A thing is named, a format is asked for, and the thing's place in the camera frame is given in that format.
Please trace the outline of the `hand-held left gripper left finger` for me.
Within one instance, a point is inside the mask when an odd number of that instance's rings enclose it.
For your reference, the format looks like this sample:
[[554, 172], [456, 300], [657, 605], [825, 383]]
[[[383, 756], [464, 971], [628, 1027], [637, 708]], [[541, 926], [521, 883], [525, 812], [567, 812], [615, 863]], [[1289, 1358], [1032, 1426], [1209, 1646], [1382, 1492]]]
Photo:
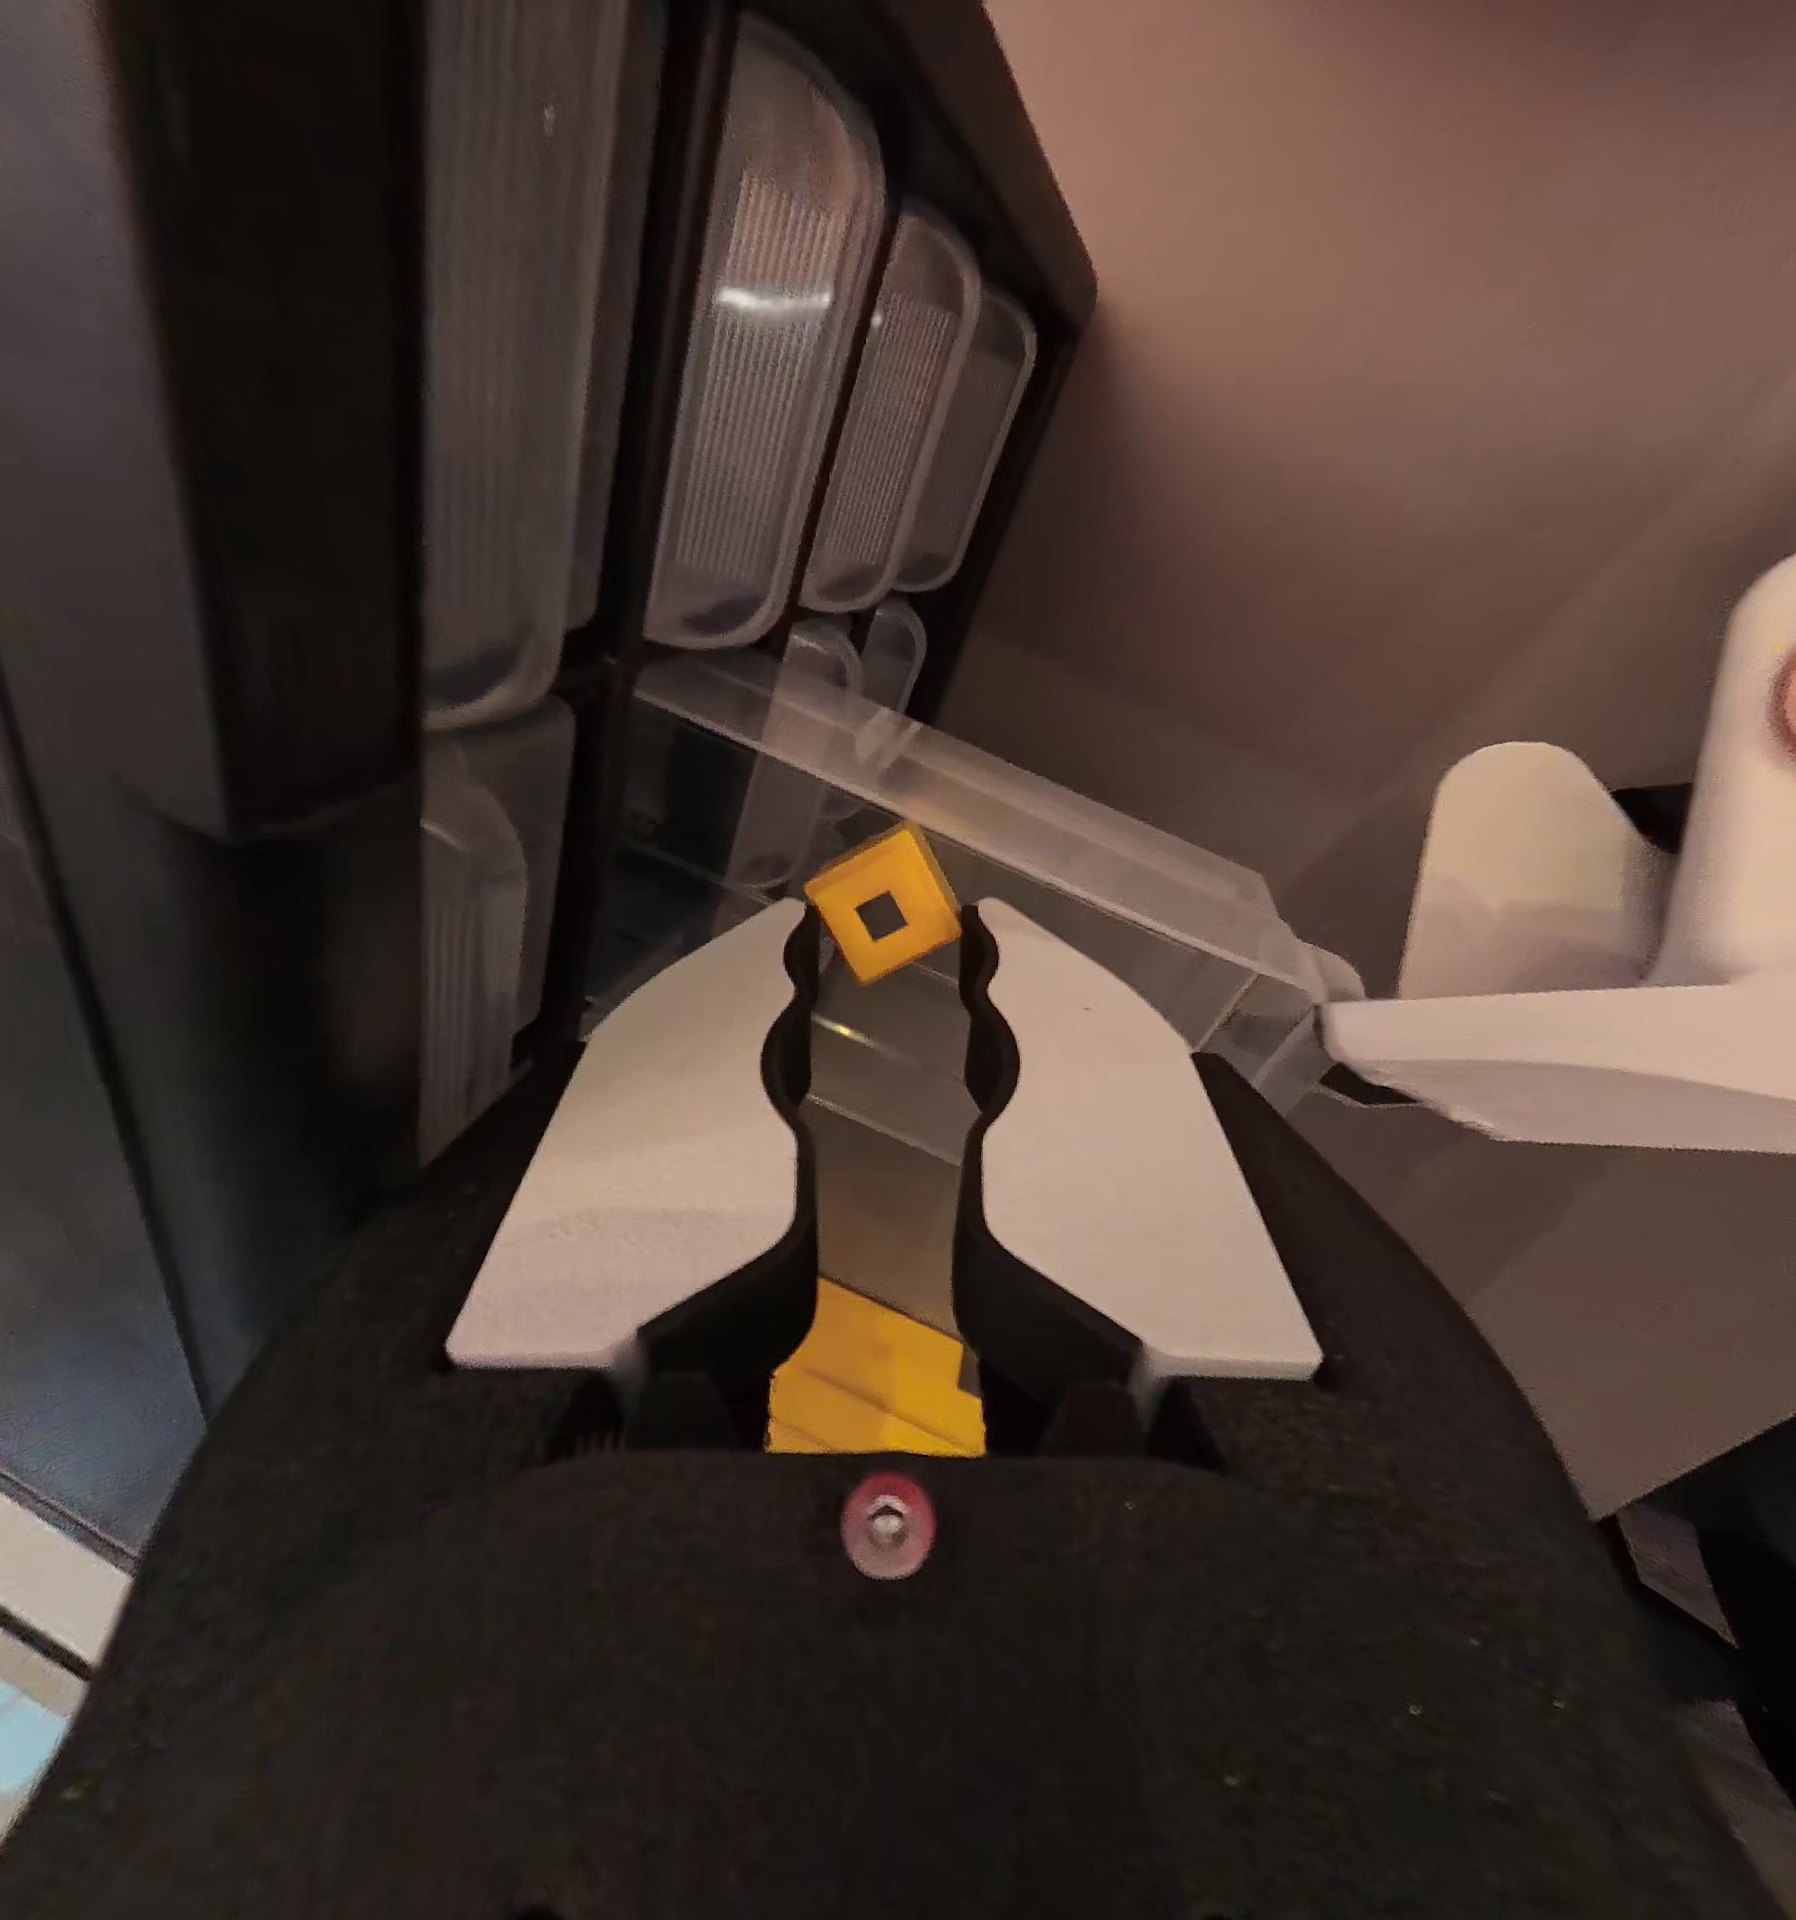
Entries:
[[783, 899], [593, 1030], [450, 1335], [458, 1370], [768, 1381], [816, 1315], [820, 931]]

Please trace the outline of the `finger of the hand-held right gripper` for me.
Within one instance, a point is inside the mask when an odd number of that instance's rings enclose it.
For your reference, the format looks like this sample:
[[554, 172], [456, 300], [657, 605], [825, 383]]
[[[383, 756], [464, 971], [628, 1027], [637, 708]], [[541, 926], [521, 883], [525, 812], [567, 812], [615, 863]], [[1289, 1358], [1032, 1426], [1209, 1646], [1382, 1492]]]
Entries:
[[1676, 861], [1570, 750], [1485, 747], [1439, 782], [1404, 996], [1531, 996], [1647, 980]]
[[1322, 1038], [1491, 1138], [1796, 1156], [1796, 974], [1336, 1002]]

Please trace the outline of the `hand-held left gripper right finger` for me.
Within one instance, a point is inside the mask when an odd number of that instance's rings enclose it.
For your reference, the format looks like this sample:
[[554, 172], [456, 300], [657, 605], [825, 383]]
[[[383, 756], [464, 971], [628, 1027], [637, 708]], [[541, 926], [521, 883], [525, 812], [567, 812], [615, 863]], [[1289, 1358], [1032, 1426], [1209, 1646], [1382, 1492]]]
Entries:
[[1011, 1381], [1312, 1380], [1322, 1350], [1189, 1043], [1004, 899], [962, 915], [959, 1331]]

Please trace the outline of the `yellow plastic bin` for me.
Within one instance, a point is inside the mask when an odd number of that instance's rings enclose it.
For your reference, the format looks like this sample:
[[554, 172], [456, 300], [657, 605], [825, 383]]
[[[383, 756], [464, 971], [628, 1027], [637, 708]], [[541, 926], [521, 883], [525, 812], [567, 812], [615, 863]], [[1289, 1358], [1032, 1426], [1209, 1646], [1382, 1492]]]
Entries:
[[981, 1457], [981, 1399], [959, 1338], [829, 1281], [769, 1381], [768, 1452]]

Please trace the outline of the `orange cube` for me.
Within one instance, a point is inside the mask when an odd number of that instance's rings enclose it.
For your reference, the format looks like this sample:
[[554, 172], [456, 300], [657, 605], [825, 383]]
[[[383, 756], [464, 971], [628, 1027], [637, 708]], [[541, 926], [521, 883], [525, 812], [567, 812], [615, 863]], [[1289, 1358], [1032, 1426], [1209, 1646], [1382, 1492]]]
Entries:
[[959, 941], [960, 909], [929, 840], [911, 822], [839, 857], [807, 899], [864, 986]]

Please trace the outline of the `clear plastic drawer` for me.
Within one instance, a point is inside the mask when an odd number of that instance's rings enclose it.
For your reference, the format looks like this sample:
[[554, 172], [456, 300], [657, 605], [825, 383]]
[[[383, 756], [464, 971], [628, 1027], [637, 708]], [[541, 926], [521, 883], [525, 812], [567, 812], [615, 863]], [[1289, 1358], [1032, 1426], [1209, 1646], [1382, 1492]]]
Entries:
[[[1004, 899], [1137, 989], [1189, 1050], [1280, 1117], [1326, 1072], [1319, 1007], [1356, 976], [1248, 868], [854, 689], [839, 640], [787, 657], [660, 651], [628, 714], [627, 786], [582, 1033], [709, 940], [899, 826], [959, 904]], [[975, 1106], [959, 948], [862, 982], [821, 941], [814, 1084], [820, 1267], [950, 1322], [959, 1162]]]

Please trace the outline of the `black drawer cabinet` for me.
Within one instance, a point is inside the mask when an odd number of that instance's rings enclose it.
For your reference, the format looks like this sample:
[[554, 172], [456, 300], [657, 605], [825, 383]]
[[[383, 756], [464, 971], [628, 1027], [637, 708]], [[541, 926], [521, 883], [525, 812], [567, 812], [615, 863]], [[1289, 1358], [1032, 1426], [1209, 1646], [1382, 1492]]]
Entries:
[[[422, 5], [0, 5], [0, 1488], [144, 1553], [425, 1164]], [[983, 18], [1007, 52], [981, 5]], [[981, 275], [907, 560], [935, 722], [1098, 304]]]

